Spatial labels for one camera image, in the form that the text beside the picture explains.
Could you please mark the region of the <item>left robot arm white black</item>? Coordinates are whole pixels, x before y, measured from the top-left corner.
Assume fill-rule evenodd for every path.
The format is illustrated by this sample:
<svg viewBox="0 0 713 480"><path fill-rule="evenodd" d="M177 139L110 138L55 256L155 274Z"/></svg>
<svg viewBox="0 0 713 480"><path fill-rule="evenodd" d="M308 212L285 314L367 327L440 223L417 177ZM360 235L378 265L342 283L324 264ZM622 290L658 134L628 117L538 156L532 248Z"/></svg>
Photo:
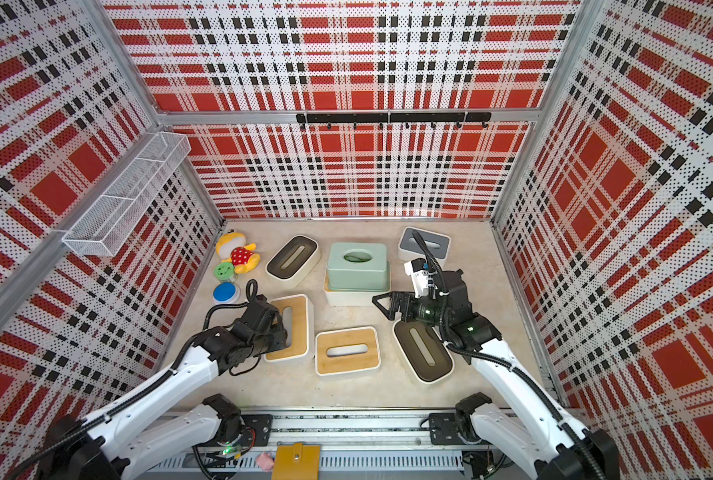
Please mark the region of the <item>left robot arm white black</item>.
<svg viewBox="0 0 713 480"><path fill-rule="evenodd" d="M190 336L176 359L128 394L83 418L54 422L44 447L8 476L34 472L38 479L134 479L162 460L190 447L226 442L238 447L250 427L242 410L214 394L190 412L160 426L154 421L182 398L250 358L284 349L288 332L282 312L248 282L242 315L228 326L204 325Z"/></svg>

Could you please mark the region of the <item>cream tissue box dark lid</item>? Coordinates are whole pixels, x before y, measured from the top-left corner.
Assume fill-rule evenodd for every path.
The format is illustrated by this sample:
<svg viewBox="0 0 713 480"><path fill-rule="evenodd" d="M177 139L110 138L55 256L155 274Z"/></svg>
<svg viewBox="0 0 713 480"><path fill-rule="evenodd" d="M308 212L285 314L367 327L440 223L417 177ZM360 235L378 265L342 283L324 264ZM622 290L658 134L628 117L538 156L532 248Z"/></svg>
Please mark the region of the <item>cream tissue box dark lid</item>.
<svg viewBox="0 0 713 480"><path fill-rule="evenodd" d="M296 235L266 264L266 274L284 288L294 288L312 273L320 258L322 252L314 238Z"/></svg>

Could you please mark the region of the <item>cream box dark lid front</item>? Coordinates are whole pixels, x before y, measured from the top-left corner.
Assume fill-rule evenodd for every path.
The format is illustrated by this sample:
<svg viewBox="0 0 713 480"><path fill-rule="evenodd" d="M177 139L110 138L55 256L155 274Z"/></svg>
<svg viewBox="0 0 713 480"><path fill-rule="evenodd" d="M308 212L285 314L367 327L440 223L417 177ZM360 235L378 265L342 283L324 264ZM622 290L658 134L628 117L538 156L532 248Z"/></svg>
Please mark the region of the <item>cream box dark lid front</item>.
<svg viewBox="0 0 713 480"><path fill-rule="evenodd" d="M436 384L452 374L454 362L433 328L420 321L398 321L393 336L418 382Z"/></svg>

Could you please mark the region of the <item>yellow block on rail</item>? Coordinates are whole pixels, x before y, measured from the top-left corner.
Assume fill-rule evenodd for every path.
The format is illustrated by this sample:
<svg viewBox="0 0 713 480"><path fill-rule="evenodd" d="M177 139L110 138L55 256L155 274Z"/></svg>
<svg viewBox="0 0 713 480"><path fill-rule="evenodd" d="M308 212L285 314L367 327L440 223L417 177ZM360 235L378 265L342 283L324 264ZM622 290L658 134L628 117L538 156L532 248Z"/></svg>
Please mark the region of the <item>yellow block on rail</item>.
<svg viewBox="0 0 713 480"><path fill-rule="evenodd" d="M318 480L320 457L322 448L319 445L280 445L274 457L272 480Z"/></svg>

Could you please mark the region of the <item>pink small object on rail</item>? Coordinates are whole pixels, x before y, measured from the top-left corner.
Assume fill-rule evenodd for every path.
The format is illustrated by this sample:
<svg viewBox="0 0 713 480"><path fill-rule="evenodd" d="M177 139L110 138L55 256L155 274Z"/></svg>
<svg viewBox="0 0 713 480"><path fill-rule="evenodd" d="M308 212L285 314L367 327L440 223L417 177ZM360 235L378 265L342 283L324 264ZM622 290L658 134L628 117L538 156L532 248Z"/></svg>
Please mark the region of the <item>pink small object on rail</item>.
<svg viewBox="0 0 713 480"><path fill-rule="evenodd" d="M262 452L256 457L256 465L263 472L272 472L274 470L274 458L268 452Z"/></svg>

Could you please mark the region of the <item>white tissue box grey lid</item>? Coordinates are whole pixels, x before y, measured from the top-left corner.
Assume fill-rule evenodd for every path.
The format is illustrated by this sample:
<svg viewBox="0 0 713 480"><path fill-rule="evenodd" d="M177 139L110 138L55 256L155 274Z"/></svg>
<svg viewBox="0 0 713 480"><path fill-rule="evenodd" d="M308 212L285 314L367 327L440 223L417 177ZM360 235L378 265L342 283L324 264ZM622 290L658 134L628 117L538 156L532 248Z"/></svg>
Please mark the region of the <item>white tissue box grey lid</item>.
<svg viewBox="0 0 713 480"><path fill-rule="evenodd" d="M417 244L413 234L417 232L423 239L427 249L436 259L441 267L444 267L448 260L451 238L433 231L423 230L407 226L402 231L402 236L397 246L397 256L402 261L410 261L423 256L423 251Z"/></svg>

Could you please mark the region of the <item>black wall hook rail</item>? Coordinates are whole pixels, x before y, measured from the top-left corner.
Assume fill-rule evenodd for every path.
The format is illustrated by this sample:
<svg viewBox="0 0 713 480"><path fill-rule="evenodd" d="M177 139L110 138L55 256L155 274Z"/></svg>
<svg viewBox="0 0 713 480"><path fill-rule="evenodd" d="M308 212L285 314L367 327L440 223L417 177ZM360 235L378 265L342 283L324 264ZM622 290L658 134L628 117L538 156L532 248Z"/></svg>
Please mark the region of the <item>black wall hook rail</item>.
<svg viewBox="0 0 713 480"><path fill-rule="evenodd" d="M300 113L296 121L300 125L318 124L327 128L334 124L412 124L412 123L481 123L492 120L492 113L484 112L384 112L384 113Z"/></svg>

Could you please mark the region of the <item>large white box bamboo lid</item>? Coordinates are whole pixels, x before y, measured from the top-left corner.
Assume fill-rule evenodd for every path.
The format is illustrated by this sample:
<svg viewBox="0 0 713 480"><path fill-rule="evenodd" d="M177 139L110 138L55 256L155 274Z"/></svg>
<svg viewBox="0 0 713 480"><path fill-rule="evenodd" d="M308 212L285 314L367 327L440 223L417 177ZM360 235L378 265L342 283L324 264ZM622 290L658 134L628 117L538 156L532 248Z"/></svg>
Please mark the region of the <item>large white box bamboo lid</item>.
<svg viewBox="0 0 713 480"><path fill-rule="evenodd" d="M324 279L324 295L332 307L369 307L374 296L390 292L391 287L378 290L333 290L330 278Z"/></svg>

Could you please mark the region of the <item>yellow plush toy red dots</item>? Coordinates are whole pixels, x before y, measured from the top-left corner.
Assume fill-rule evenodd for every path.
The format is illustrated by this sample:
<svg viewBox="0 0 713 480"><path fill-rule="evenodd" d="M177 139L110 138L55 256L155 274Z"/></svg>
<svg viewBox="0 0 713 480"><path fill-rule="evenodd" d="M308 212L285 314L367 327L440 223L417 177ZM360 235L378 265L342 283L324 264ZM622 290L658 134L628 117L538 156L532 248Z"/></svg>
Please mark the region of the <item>yellow plush toy red dots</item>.
<svg viewBox="0 0 713 480"><path fill-rule="evenodd" d="M222 263L229 263L235 274L246 274L258 267L260 254L256 244L248 243L246 236L237 231L228 231L216 242L216 254Z"/></svg>

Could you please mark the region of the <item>blue lid white jar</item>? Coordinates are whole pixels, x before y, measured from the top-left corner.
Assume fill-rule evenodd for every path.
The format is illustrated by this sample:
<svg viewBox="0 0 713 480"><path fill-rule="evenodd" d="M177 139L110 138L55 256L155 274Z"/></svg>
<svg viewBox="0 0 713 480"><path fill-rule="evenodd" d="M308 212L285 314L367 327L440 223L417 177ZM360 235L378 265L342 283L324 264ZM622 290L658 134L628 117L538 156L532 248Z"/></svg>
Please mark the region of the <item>blue lid white jar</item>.
<svg viewBox="0 0 713 480"><path fill-rule="evenodd" d="M238 304L242 301L242 292L236 284L224 282L214 287L212 299L215 304Z"/></svg>

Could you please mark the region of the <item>mint green tissue box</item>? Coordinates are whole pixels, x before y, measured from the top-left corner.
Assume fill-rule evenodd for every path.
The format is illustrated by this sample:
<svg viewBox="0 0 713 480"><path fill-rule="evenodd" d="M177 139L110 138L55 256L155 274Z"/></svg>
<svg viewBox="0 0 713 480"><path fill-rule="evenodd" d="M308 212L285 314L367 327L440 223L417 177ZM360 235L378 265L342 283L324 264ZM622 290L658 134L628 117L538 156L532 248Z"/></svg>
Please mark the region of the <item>mint green tissue box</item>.
<svg viewBox="0 0 713 480"><path fill-rule="evenodd" d="M390 286L387 248L381 243L336 242L330 247L328 288L334 291L386 291Z"/></svg>

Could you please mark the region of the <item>green lid air freshener jar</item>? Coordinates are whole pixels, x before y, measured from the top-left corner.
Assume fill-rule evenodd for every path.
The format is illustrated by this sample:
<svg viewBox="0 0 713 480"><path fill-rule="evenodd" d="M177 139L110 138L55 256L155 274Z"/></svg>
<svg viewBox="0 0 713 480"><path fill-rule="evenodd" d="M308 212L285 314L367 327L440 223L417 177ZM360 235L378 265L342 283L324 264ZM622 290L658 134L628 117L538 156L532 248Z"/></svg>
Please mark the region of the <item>green lid air freshener jar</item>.
<svg viewBox="0 0 713 480"><path fill-rule="evenodd" d="M222 283L226 282L234 282L234 278L236 278L236 268L234 268L234 264L230 261L222 261L214 267L214 270L212 270L212 273L214 274L214 277Z"/></svg>

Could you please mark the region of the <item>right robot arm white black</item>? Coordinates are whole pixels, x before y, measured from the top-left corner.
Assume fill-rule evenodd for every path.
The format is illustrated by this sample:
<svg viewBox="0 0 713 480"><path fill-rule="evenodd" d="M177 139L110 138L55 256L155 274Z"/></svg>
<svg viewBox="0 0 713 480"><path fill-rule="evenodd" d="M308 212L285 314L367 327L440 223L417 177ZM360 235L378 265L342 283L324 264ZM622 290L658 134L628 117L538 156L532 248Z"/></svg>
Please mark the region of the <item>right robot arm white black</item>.
<svg viewBox="0 0 713 480"><path fill-rule="evenodd" d="M462 438L493 445L532 479L620 478L611 436L574 417L523 368L494 324L474 310L461 271L410 277L412 291L376 295L373 305L390 321L437 329L447 351L487 380L513 413L507 417L482 396L470 395L456 406Z"/></svg>

